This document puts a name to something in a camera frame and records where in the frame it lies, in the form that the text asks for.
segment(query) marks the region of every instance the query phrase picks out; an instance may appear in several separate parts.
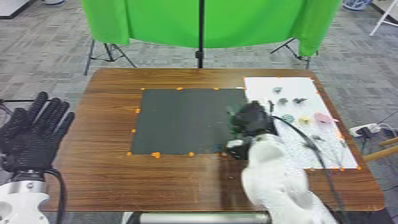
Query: black glove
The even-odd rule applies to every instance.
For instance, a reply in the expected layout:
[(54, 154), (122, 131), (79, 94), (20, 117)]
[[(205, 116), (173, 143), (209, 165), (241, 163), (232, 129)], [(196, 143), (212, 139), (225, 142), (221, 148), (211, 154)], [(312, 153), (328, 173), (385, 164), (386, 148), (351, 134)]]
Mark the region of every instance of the black glove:
[(234, 116), (232, 123), (235, 126), (235, 133), (241, 133), (244, 136), (255, 137), (266, 133), (278, 135), (274, 118), (269, 116), (258, 101), (253, 101), (253, 103), (243, 107)]
[(8, 172), (52, 169), (75, 113), (67, 115), (70, 103), (59, 98), (45, 106), (47, 101), (49, 94), (42, 92), (29, 111), (17, 108), (12, 120), (0, 128), (0, 151), (6, 155), (3, 166)]

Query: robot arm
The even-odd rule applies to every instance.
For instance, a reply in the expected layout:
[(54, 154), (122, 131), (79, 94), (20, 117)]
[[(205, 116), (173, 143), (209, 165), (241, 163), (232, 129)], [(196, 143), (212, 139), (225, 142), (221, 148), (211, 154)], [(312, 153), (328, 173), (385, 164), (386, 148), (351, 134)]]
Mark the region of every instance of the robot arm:
[(75, 114), (70, 104), (40, 93), (29, 110), (19, 108), (0, 129), (3, 168), (12, 173), (0, 186), (0, 224), (49, 224), (40, 206), (51, 199), (45, 173), (52, 163)]
[(294, 167), (285, 156), (274, 120), (258, 102), (234, 117), (235, 131), (243, 135), (228, 144), (237, 159), (250, 160), (243, 172), (246, 194), (260, 209), (267, 209), (274, 224), (335, 224), (326, 205), (310, 191), (306, 171)]

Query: pink object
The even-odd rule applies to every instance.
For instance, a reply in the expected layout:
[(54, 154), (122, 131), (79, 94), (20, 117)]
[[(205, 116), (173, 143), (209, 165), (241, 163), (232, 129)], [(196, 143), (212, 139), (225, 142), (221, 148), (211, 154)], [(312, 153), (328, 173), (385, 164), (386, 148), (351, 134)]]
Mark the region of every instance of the pink object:
[(322, 113), (315, 113), (315, 120), (321, 121), (322, 123), (340, 122), (331, 116), (328, 116)]

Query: white cylinder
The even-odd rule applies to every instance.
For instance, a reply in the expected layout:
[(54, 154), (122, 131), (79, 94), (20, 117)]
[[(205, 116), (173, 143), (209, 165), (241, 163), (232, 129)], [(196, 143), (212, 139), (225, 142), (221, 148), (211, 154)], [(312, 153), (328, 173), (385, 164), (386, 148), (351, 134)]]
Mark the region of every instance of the white cylinder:
[(145, 213), (139, 220), (141, 224), (271, 224), (266, 213)]

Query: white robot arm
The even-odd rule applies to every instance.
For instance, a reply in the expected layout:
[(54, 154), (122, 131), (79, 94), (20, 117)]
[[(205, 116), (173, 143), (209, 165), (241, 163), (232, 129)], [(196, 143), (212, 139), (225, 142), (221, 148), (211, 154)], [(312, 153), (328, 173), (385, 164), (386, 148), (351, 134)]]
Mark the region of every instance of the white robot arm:
[(306, 171), (292, 167), (283, 147), (273, 134), (253, 139), (250, 166), (243, 172), (248, 197), (267, 208), (274, 224), (335, 224), (331, 212), (310, 191)]
[(0, 186), (0, 224), (49, 224), (40, 211), (51, 199), (44, 181), (17, 181)]

